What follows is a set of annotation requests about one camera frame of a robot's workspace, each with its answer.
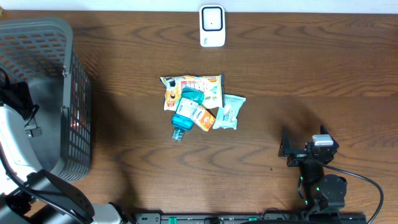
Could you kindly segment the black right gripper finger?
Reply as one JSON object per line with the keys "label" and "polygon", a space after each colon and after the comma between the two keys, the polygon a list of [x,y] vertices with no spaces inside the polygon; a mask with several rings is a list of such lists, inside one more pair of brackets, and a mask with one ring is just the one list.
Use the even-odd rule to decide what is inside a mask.
{"label": "black right gripper finger", "polygon": [[[331,136],[331,134],[327,131],[327,129],[326,129],[326,127],[324,125],[320,126],[320,134],[329,134]],[[332,137],[332,139],[334,141],[332,147],[339,148],[339,144],[335,141],[335,139],[333,137]]]}
{"label": "black right gripper finger", "polygon": [[282,130],[282,140],[278,151],[279,157],[288,157],[292,153],[292,146],[290,144],[289,133],[286,128]]}

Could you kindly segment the small teal wipes packet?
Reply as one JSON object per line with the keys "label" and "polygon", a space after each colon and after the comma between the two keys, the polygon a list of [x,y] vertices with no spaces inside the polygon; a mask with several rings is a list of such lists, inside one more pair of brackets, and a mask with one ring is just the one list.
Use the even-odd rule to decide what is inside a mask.
{"label": "small teal wipes packet", "polygon": [[213,129],[237,129],[237,116],[245,101],[242,96],[224,95],[224,107],[218,109]]}

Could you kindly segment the orange tissue pack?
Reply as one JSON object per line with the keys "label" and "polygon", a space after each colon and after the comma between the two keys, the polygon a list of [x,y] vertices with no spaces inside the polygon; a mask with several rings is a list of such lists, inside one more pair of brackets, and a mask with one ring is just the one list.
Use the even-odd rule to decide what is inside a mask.
{"label": "orange tissue pack", "polygon": [[197,106],[191,115],[191,120],[203,131],[209,131],[216,118],[202,105]]}

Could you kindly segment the teal mouthwash bottle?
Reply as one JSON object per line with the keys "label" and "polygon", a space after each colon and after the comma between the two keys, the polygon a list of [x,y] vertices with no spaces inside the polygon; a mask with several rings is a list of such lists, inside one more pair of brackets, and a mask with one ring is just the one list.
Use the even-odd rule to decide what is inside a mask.
{"label": "teal mouthwash bottle", "polygon": [[172,139],[180,142],[185,132],[193,127],[191,115],[203,103],[204,93],[193,88],[184,88],[177,109],[172,116],[172,125],[174,127]]}

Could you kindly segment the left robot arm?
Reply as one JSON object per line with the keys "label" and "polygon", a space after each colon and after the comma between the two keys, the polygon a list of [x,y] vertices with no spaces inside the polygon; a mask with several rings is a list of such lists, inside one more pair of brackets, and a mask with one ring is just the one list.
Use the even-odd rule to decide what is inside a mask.
{"label": "left robot arm", "polygon": [[42,168],[26,127],[39,106],[26,82],[1,83],[1,223],[131,223],[113,203],[93,205],[76,187]]}

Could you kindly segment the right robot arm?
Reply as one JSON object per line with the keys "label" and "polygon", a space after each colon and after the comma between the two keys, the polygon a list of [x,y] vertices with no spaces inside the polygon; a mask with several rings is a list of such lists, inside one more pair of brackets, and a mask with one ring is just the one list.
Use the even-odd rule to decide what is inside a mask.
{"label": "right robot arm", "polygon": [[339,144],[320,126],[320,134],[312,136],[303,149],[294,149],[288,131],[282,131],[279,157],[287,159],[288,167],[298,167],[300,180],[298,191],[306,201],[302,216],[306,220],[317,219],[322,213],[338,213],[345,206],[346,179],[334,174],[326,175],[325,166],[334,159]]}

